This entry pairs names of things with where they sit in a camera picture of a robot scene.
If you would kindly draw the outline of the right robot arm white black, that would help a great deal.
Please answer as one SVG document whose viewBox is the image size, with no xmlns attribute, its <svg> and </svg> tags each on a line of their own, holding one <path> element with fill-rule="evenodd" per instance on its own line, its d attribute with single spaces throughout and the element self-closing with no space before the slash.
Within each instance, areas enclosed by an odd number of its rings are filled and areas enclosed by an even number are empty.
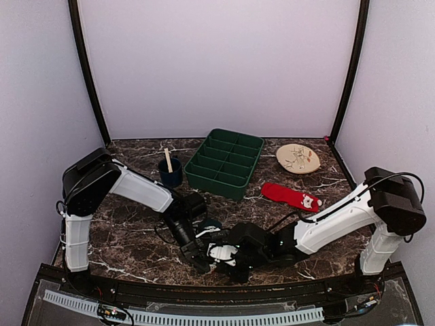
<svg viewBox="0 0 435 326">
<path fill-rule="evenodd" d="M 245 283 L 253 268 L 293 266 L 329 243 L 373 224 L 375 231 L 356 261 L 357 272 L 347 279 L 347 289 L 360 295 L 372 285 L 373 276 L 382 273 L 400 243 L 425 225 L 424 192 L 417 192 L 413 184 L 418 179 L 413 173 L 369 168 L 363 183 L 326 210 L 300 217 L 276 233 L 254 223 L 238 223 L 223 244 L 209 245 L 207 254 L 227 264 L 231 276 Z"/>
</svg>

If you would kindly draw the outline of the left black frame post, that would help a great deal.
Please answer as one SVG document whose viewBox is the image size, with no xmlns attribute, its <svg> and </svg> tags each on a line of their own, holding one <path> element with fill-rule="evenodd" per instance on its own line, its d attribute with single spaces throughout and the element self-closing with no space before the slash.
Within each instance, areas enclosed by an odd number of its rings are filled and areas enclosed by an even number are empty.
<svg viewBox="0 0 435 326">
<path fill-rule="evenodd" d="M 90 62 L 86 50 L 86 42 L 84 39 L 84 33 L 82 28 L 82 22 L 80 18 L 79 2 L 77 0 L 68 0 L 69 15 L 71 20 L 71 26 L 73 29 L 73 36 L 76 46 L 77 55 L 82 70 L 82 76 L 88 93 L 88 98 L 92 107 L 92 112 L 96 120 L 99 133 L 103 140 L 104 146 L 108 146 L 111 143 L 111 137 L 109 135 L 108 127 L 103 116 L 103 110 L 98 98 L 97 89 L 94 84 Z"/>
</svg>

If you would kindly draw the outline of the green compartment tray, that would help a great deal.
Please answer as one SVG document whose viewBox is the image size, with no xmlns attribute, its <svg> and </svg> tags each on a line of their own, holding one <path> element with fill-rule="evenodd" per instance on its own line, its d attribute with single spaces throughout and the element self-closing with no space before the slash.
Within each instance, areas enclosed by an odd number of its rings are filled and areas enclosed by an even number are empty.
<svg viewBox="0 0 435 326">
<path fill-rule="evenodd" d="M 213 129 L 184 167 L 190 187 L 242 200 L 263 146 L 260 137 Z"/>
</svg>

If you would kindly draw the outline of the dark green sock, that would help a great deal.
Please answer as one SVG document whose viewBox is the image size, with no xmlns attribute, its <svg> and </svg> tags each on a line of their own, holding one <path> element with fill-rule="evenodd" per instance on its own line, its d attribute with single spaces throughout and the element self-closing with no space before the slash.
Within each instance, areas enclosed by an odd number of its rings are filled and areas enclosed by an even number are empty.
<svg viewBox="0 0 435 326">
<path fill-rule="evenodd" d="M 211 232 L 218 232 L 222 229 L 222 224 L 214 219 L 204 219 L 198 226 L 198 237 Z"/>
</svg>

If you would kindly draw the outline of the wooden stick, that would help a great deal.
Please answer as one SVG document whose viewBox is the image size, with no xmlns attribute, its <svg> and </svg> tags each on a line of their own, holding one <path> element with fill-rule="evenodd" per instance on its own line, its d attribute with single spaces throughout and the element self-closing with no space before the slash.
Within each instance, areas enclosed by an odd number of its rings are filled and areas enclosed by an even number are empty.
<svg viewBox="0 0 435 326">
<path fill-rule="evenodd" d="M 164 154 L 165 154 L 165 160 L 167 163 L 167 169 L 168 169 L 168 173 L 173 173 L 173 167 L 172 167 L 172 163 L 171 163 L 171 157 L 170 157 L 170 153 L 169 153 L 169 148 L 164 148 Z"/>
</svg>

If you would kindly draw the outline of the beige decorated plate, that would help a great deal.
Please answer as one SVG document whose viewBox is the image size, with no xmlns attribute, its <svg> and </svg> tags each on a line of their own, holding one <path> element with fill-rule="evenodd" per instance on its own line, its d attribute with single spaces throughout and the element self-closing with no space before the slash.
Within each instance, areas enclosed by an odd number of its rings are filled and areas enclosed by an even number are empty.
<svg viewBox="0 0 435 326">
<path fill-rule="evenodd" d="M 321 166 L 319 156 L 309 147 L 300 144 L 281 146 L 276 152 L 278 163 L 290 173 L 313 173 Z"/>
</svg>

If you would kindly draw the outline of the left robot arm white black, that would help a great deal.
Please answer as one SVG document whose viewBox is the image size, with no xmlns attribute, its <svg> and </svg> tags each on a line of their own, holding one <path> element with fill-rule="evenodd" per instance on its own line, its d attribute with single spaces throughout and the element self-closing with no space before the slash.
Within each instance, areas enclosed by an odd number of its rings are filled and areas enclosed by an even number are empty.
<svg viewBox="0 0 435 326">
<path fill-rule="evenodd" d="M 201 273 L 210 271 L 209 259 L 193 226 L 194 218 L 206 211 L 201 195 L 181 195 L 125 166 L 104 147 L 70 166 L 63 173 L 62 182 L 63 207 L 59 213 L 65 220 L 65 263 L 72 272 L 69 284 L 81 296 L 96 290 L 95 279 L 85 273 L 89 267 L 90 224 L 109 195 L 132 200 L 159 213 L 185 260 Z"/>
</svg>

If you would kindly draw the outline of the black frame post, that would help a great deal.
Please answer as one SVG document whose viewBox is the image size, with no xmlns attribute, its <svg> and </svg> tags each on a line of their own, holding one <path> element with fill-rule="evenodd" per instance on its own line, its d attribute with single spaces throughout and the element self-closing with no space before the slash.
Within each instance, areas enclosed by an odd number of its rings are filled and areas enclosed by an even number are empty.
<svg viewBox="0 0 435 326">
<path fill-rule="evenodd" d="M 103 110 L 98 98 L 97 89 L 94 84 L 90 62 L 86 50 L 86 42 L 84 39 L 84 33 L 82 28 L 82 22 L 80 18 L 79 2 L 77 0 L 68 0 L 69 15 L 71 20 L 71 26 L 73 29 L 73 36 L 76 46 L 77 55 L 82 70 L 82 76 L 88 93 L 88 98 L 92 107 L 92 112 L 96 120 L 99 133 L 103 140 L 104 146 L 108 146 L 111 143 L 111 137 L 109 135 L 108 127 L 103 116 Z"/>
<path fill-rule="evenodd" d="M 328 137 L 331 146 L 335 146 L 341 127 L 343 125 L 347 107 L 351 98 L 351 92 L 353 90 L 353 85 L 355 77 L 358 70 L 358 65 L 360 61 L 360 55 L 362 52 L 364 36 L 366 31 L 366 25 L 368 20 L 368 12 L 370 7 L 370 0 L 361 0 L 360 7 L 358 11 L 358 19 L 355 28 L 355 37 L 353 41 L 353 47 L 351 51 L 351 56 L 349 59 L 349 66 L 345 78 L 345 83 L 343 86 L 343 91 L 341 94 L 341 99 L 338 104 L 338 109 L 336 112 L 336 117 L 332 125 L 332 130 L 330 136 Z"/>
</svg>

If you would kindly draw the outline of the black front rail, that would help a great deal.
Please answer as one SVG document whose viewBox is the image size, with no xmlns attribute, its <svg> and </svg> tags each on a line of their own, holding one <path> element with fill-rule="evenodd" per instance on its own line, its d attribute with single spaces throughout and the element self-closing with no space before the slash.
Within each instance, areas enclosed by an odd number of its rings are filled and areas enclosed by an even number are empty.
<svg viewBox="0 0 435 326">
<path fill-rule="evenodd" d="M 272 285 L 187 286 L 135 282 L 85 273 L 109 302 L 142 305 L 157 301 L 176 304 L 247 304 L 296 300 L 302 303 L 342 300 L 360 292 L 350 275 Z"/>
</svg>

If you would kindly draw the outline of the right black frame post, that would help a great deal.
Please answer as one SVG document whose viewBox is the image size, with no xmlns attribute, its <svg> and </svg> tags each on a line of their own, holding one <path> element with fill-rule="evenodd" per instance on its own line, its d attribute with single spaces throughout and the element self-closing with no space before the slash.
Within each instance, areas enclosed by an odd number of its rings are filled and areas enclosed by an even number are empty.
<svg viewBox="0 0 435 326">
<path fill-rule="evenodd" d="M 332 130 L 330 136 L 328 137 L 331 146 L 335 146 L 341 127 L 343 125 L 347 107 L 351 98 L 351 92 L 353 90 L 353 85 L 355 77 L 358 70 L 358 65 L 360 61 L 360 55 L 362 52 L 364 36 L 366 31 L 366 25 L 368 20 L 368 12 L 370 7 L 370 0 L 361 0 L 360 7 L 358 11 L 358 19 L 355 28 L 355 37 L 353 41 L 353 47 L 351 51 L 351 56 L 349 59 L 349 66 L 345 78 L 345 83 L 343 86 L 343 91 L 341 94 L 341 99 L 338 104 L 338 109 L 336 112 L 336 117 L 332 125 Z"/>
</svg>

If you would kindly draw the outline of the dark blue mug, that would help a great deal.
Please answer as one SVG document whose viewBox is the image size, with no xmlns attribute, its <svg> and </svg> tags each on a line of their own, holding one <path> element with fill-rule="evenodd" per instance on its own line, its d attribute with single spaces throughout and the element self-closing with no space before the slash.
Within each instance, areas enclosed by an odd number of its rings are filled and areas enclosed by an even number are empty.
<svg viewBox="0 0 435 326">
<path fill-rule="evenodd" d="M 172 171 L 169 171 L 169 166 L 166 160 L 161 160 L 158 164 L 160 180 L 167 187 L 178 187 L 183 182 L 182 164 L 178 158 L 171 158 Z"/>
</svg>

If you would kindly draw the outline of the red santa sock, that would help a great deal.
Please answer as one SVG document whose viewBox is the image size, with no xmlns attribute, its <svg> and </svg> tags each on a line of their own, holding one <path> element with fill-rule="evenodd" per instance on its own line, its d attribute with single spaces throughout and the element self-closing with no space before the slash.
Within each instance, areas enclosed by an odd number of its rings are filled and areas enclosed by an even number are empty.
<svg viewBox="0 0 435 326">
<path fill-rule="evenodd" d="M 304 211 L 317 213 L 323 202 L 304 192 L 298 192 L 276 183 L 265 183 L 262 186 L 261 194 L 274 202 L 284 202 L 292 207 Z"/>
</svg>

